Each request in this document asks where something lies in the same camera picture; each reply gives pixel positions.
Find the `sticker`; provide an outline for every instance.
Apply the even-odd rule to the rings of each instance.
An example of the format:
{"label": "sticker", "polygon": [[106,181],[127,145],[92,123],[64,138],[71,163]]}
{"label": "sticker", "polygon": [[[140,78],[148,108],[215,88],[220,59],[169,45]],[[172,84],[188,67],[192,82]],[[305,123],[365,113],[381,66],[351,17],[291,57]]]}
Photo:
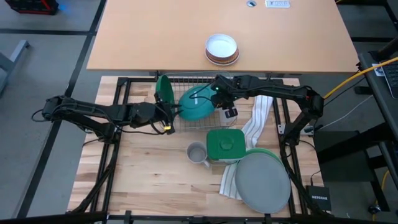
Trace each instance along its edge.
{"label": "sticker", "polygon": [[379,77],[384,77],[384,70],[383,70],[383,67],[375,68],[375,69],[374,69],[374,73],[375,73],[377,76],[379,76]]}
{"label": "sticker", "polygon": [[266,7],[269,7],[269,8],[290,8],[290,1],[266,0]]}

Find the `green lid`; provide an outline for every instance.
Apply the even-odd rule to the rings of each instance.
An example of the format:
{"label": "green lid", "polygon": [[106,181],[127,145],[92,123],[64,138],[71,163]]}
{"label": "green lid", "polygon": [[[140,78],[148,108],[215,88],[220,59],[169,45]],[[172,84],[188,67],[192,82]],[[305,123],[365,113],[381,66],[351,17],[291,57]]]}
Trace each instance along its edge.
{"label": "green lid", "polygon": [[162,101],[174,104],[173,88],[167,75],[162,75],[159,77],[156,82],[155,90]]}
{"label": "green lid", "polygon": [[179,114],[181,118],[188,121],[199,120],[205,118],[214,112],[215,108],[213,103],[208,100],[216,94],[210,86],[197,85],[186,91],[178,102],[181,105],[182,112]]}
{"label": "green lid", "polygon": [[279,159],[279,157],[277,155],[275,155],[272,151],[268,150],[268,149],[263,149],[263,148],[253,148],[250,149],[246,152],[247,155],[252,154],[252,153],[265,153],[270,155],[271,157],[275,158],[277,161],[279,161],[280,163],[282,163],[282,161]]}
{"label": "green lid", "polygon": [[207,133],[207,154],[214,161],[242,159],[246,155],[243,132],[239,129],[209,131]]}

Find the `kitchen towel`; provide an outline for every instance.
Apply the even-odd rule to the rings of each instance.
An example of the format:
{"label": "kitchen towel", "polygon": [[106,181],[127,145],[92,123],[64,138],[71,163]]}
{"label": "kitchen towel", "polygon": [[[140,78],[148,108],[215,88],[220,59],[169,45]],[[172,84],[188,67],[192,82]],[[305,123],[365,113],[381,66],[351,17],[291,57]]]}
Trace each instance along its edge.
{"label": "kitchen towel", "polygon": [[[246,142],[246,150],[256,147],[257,140],[266,124],[272,100],[272,97],[269,96],[256,96],[254,98],[252,116],[242,128]],[[225,167],[220,185],[220,194],[242,200],[235,186],[235,170],[237,165],[238,163],[236,162]]]}

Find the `yellow cable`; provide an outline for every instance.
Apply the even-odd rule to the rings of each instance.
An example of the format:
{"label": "yellow cable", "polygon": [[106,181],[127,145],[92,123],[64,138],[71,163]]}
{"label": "yellow cable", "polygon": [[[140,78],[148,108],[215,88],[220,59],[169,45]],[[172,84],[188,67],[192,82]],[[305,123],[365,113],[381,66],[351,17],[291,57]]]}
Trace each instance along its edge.
{"label": "yellow cable", "polygon": [[334,89],[332,89],[332,90],[331,90],[328,94],[326,94],[323,98],[324,98],[324,99],[329,98],[329,96],[331,96],[332,94],[334,94],[335,91],[337,91],[338,89],[340,89],[343,85],[347,84],[349,81],[353,80],[354,78],[356,78],[356,77],[358,77],[358,76],[361,76],[361,75],[363,75],[363,74],[365,74],[365,73],[367,73],[367,72],[370,72],[371,70],[373,70],[373,69],[375,69],[375,68],[379,68],[379,67],[381,67],[381,66],[385,66],[385,65],[387,65],[387,64],[389,64],[389,63],[392,63],[392,62],[395,62],[395,61],[397,61],[397,60],[398,60],[398,57],[395,57],[395,58],[390,59],[390,60],[388,60],[388,61],[386,61],[386,62],[380,63],[379,65],[375,65],[375,66],[370,67],[370,68],[368,68],[368,69],[365,69],[365,70],[363,70],[363,71],[361,71],[361,72],[358,72],[357,74],[353,75],[352,77],[347,78],[344,82],[340,83],[340,85],[338,85],[338,86],[336,86]]}
{"label": "yellow cable", "polygon": [[[381,190],[384,190],[384,187],[386,186],[386,179],[387,179],[387,175],[390,174],[390,171],[387,170],[384,175],[383,175],[383,179],[381,180]],[[376,214],[372,215],[372,221],[376,221]]]}

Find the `mug handle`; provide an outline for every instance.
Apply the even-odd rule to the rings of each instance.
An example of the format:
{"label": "mug handle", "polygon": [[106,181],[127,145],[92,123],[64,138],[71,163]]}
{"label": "mug handle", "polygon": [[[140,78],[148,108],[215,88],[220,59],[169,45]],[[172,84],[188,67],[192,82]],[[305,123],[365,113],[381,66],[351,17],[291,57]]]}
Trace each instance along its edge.
{"label": "mug handle", "polygon": [[209,163],[209,161],[205,160],[202,163],[206,166],[207,169],[210,169],[211,164]]}

